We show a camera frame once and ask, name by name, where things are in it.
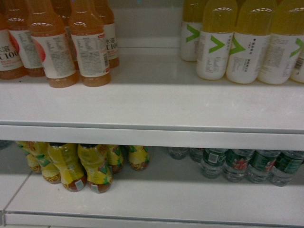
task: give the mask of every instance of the green label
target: green label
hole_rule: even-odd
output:
[[[302,162],[303,159],[294,159],[281,153],[276,159],[275,167],[285,173],[296,173]]]

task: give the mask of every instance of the white shelf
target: white shelf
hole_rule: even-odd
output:
[[[111,189],[71,193],[32,174],[7,208],[7,224],[107,227],[303,226],[304,166],[290,185],[204,178],[189,157],[151,147],[142,172],[126,165]]]

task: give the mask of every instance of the juice bottle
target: juice bottle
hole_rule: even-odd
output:
[[[184,1],[180,37],[180,57],[184,61],[196,61],[206,3],[207,0]]]
[[[95,10],[104,22],[104,34],[110,68],[119,65],[114,14],[107,0],[95,0]]]
[[[53,5],[53,9],[54,9],[55,13],[62,19],[62,21],[65,25],[68,44],[69,44],[70,50],[72,52],[72,57],[73,57],[73,61],[75,64],[75,68],[78,70],[79,67],[78,67],[77,58],[76,58],[76,50],[75,50],[75,46],[74,46],[74,43],[72,40],[71,30],[68,25],[68,21],[70,19],[71,13],[72,13],[70,0],[52,0],[52,5]]]
[[[0,79],[15,79],[26,74],[19,53],[10,41],[6,19],[0,14]]]
[[[65,27],[50,0],[27,0],[28,27],[36,45],[49,85],[64,88],[79,80],[69,50]]]
[[[200,32],[196,72],[199,77],[223,77],[238,14],[235,0],[210,0],[206,4]]]
[[[31,77],[45,76],[38,52],[28,30],[29,12],[25,0],[5,0],[9,33],[24,67]]]
[[[275,0],[247,0],[238,15],[226,70],[236,83],[253,82],[260,71],[276,8]]]
[[[303,9],[303,0],[283,0],[277,7],[269,46],[258,75],[261,82],[278,85],[290,77],[304,46]]]
[[[70,29],[83,84],[103,86],[111,81],[103,21],[93,0],[73,0]]]

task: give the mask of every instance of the bottle label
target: bottle label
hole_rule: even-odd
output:
[[[109,60],[118,57],[115,24],[104,25],[105,44]]]
[[[235,170],[245,170],[247,169],[250,158],[251,156],[238,155],[234,153],[233,150],[229,150],[226,157],[226,163]]]
[[[100,77],[109,73],[110,65],[104,33],[88,36],[72,35],[72,38],[82,76]]]
[[[14,46],[19,52],[23,65],[27,69],[42,68],[38,52],[28,30],[9,31],[14,41]]]
[[[250,165],[256,170],[270,171],[276,162],[276,157],[267,157],[255,151]]]
[[[235,33],[232,40],[227,75],[239,82],[254,81],[260,71],[270,40],[268,36]]]
[[[181,24],[180,56],[186,61],[196,61],[200,40],[201,23],[185,22]]]
[[[9,31],[0,30],[0,71],[14,70],[22,66],[19,53],[10,41]]]
[[[303,159],[291,158],[288,155],[281,153],[276,159],[275,167],[285,173],[296,173],[300,168]]]
[[[32,38],[48,78],[64,78],[76,72],[65,34]]]

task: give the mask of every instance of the water bottle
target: water bottle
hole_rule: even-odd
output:
[[[255,184],[265,181],[279,154],[280,151],[256,150],[246,170],[247,179]]]
[[[239,182],[245,176],[248,163],[255,150],[233,149],[227,153],[224,164],[224,177],[230,182]]]
[[[228,149],[205,149],[201,160],[201,173],[209,178],[217,178],[223,170]]]
[[[282,151],[269,173],[268,180],[279,187],[287,185],[300,168],[304,151]]]

